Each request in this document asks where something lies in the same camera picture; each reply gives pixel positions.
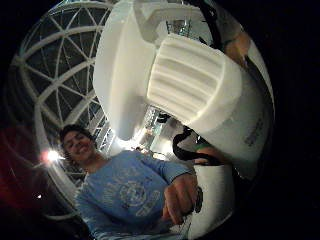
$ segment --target light blue sweatshirt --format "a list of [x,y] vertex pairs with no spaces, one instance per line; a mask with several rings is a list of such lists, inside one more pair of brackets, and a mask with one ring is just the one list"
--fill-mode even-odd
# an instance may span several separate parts
[[190,172],[181,164],[138,151],[123,151],[88,174],[76,194],[76,207],[97,240],[182,239],[161,221],[164,189]]

